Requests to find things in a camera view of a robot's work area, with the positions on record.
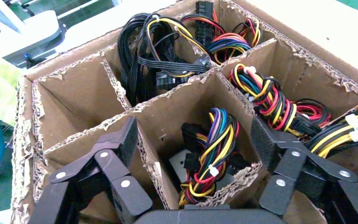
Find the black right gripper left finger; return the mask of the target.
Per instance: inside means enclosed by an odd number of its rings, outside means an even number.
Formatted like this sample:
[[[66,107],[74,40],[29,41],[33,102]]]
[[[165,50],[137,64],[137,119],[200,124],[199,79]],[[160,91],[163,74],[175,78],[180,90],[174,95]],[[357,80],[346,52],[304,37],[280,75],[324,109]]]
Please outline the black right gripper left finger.
[[[129,170],[137,144],[138,123],[133,116],[120,130],[102,134],[86,155],[50,176],[29,222],[76,224],[80,212],[101,193],[124,224],[151,211],[152,199]]]

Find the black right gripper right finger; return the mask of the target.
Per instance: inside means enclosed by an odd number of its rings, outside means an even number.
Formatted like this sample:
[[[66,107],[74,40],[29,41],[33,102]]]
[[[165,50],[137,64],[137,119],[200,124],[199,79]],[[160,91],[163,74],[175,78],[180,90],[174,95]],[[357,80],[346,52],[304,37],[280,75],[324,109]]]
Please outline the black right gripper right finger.
[[[268,127],[255,117],[251,144],[270,178],[259,206],[282,217],[293,193],[299,191],[321,205],[330,224],[358,224],[358,176],[319,157],[290,133]]]

